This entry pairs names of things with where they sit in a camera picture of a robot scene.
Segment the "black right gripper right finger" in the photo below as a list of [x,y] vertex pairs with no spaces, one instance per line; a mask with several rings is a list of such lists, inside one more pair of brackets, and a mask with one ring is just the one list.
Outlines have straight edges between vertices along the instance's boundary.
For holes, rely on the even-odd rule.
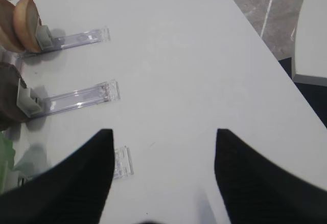
[[326,223],[326,191],[218,129],[216,182],[231,223]]

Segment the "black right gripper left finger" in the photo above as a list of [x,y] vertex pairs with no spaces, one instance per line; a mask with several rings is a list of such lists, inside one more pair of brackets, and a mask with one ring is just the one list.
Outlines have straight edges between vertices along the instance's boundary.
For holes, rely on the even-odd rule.
[[64,161],[1,195],[1,223],[99,223],[113,179],[113,131],[99,130]]

